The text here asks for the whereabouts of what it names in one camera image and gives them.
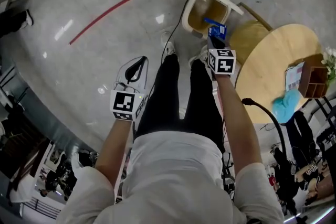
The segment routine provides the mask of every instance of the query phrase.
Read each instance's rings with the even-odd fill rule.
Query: red tape
[[[102,13],[100,16],[98,16],[95,20],[93,20],[89,25],[87,25],[72,41],[70,41],[70,45],[74,43],[81,35],[83,35],[86,30],[88,30],[92,25],[94,25],[96,22],[104,18],[106,15],[108,15],[111,11],[115,10],[116,8],[119,8],[121,5],[125,4],[130,0],[122,0],[119,3],[115,4],[113,7],[110,7],[107,11]]]

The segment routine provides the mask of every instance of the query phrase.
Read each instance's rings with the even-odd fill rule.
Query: polished floor
[[[131,0],[93,25],[72,45],[69,44],[85,26],[119,1],[30,0],[28,8],[35,20],[34,26],[5,39],[8,41],[8,37],[15,36],[20,40],[53,96],[83,129],[88,130],[86,133],[76,132],[76,135],[93,148],[98,144],[90,145],[87,136],[103,141],[113,123],[109,110],[110,90],[119,68],[134,57],[147,56],[147,89],[150,89],[160,65],[161,33],[174,28],[186,0]],[[336,47],[335,0],[231,1],[245,2],[273,27],[287,23],[305,24],[317,33],[323,46]],[[230,19],[228,31],[233,31]],[[200,49],[201,43],[182,26],[174,39],[181,65],[180,106],[185,108],[190,92],[187,61]],[[43,99],[43,94],[41,90],[37,95]],[[274,133],[272,136],[265,133],[260,134],[260,139],[266,152],[277,137]]]

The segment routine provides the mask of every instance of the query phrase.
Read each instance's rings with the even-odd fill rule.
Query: blue cloth
[[[286,123],[295,112],[300,101],[301,93],[297,89],[289,90],[284,97],[277,98],[273,102],[272,112],[279,123]]]

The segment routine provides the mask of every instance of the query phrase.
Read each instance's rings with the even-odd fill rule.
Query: round wooden table
[[[240,98],[252,98],[272,111],[272,102],[285,93],[285,72],[293,63],[321,53],[316,34],[307,26],[290,24],[271,32],[260,23],[246,23],[230,39],[241,64],[236,81]],[[299,109],[306,101],[303,97]],[[256,106],[245,106],[253,123],[271,123],[269,116]]]

